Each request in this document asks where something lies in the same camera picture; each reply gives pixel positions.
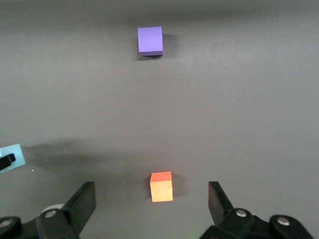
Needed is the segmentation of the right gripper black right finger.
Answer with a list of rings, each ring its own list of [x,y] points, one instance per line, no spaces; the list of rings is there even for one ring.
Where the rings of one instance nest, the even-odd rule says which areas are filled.
[[[200,237],[202,239],[273,239],[269,223],[249,211],[232,206],[217,181],[208,184],[208,207],[214,225]]]

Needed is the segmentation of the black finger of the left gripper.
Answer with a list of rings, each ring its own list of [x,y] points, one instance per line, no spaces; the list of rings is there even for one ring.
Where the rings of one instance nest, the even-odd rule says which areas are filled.
[[[8,168],[15,161],[14,154],[8,154],[0,158],[0,171]]]

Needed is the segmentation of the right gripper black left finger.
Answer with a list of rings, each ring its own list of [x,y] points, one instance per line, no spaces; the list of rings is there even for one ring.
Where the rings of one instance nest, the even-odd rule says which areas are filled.
[[[94,182],[85,182],[61,209],[49,209],[36,218],[40,239],[78,239],[96,208]]]

